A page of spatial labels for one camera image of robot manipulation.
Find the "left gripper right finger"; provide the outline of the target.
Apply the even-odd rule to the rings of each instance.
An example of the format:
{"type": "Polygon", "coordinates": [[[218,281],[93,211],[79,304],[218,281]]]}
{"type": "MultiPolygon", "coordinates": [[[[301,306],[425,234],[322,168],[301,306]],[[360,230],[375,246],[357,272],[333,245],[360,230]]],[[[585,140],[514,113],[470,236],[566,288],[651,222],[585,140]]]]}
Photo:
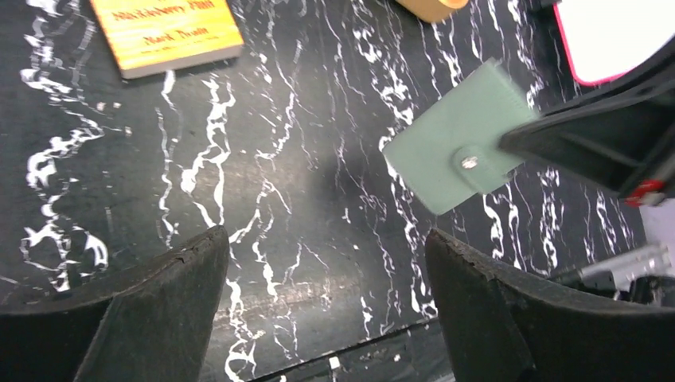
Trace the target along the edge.
{"type": "Polygon", "coordinates": [[[458,381],[671,381],[674,279],[647,247],[545,279],[440,230],[428,277],[458,381]]]}

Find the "mint green card holder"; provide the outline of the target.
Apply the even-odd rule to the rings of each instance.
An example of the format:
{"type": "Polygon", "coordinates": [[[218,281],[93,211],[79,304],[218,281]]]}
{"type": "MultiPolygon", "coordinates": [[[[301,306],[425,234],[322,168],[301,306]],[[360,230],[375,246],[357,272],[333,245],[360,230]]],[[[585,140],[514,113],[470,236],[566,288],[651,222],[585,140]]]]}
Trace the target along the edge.
{"type": "Polygon", "coordinates": [[[501,137],[537,120],[521,88],[489,59],[387,143],[382,153],[405,186],[435,215],[509,182],[522,158],[501,137]]]}

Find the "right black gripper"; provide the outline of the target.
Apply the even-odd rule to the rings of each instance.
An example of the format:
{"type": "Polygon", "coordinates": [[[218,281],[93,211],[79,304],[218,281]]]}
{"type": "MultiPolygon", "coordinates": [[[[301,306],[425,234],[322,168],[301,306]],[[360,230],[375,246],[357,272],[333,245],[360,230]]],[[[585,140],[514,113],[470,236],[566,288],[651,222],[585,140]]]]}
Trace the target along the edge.
{"type": "Polygon", "coordinates": [[[608,85],[504,134],[499,148],[547,162],[632,205],[674,197],[674,41],[608,85]]]}

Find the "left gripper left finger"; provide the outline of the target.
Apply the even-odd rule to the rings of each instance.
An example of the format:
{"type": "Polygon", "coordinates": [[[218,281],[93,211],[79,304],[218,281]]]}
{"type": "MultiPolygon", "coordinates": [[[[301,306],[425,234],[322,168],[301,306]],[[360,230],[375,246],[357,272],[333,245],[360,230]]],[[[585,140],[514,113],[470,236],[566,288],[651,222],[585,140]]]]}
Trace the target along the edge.
{"type": "Polygon", "coordinates": [[[4,381],[195,381],[228,269],[221,226],[136,267],[1,307],[4,381]]]}

